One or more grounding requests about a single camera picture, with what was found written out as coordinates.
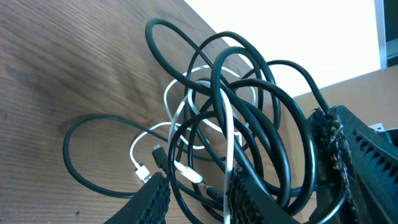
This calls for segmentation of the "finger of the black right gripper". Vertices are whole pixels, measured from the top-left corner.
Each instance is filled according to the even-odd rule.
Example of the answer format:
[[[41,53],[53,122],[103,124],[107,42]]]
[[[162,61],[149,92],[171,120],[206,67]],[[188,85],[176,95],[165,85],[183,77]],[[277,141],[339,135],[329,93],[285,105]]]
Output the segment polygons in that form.
[[[397,147],[348,108],[308,118],[317,150],[310,223],[397,223]]]

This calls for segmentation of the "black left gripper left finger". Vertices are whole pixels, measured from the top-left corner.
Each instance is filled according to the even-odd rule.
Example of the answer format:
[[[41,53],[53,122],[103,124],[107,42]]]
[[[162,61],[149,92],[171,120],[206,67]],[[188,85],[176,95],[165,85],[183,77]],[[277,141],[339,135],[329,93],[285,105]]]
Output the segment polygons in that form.
[[[104,224],[163,224],[169,209],[169,180],[156,172],[122,209]]]

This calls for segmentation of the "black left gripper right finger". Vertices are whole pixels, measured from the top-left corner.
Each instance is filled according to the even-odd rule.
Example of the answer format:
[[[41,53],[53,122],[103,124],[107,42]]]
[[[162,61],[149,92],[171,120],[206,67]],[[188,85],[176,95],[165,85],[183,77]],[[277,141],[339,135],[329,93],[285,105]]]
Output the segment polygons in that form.
[[[288,215],[255,183],[240,166],[233,169],[229,190],[231,223],[234,224],[294,224]]]

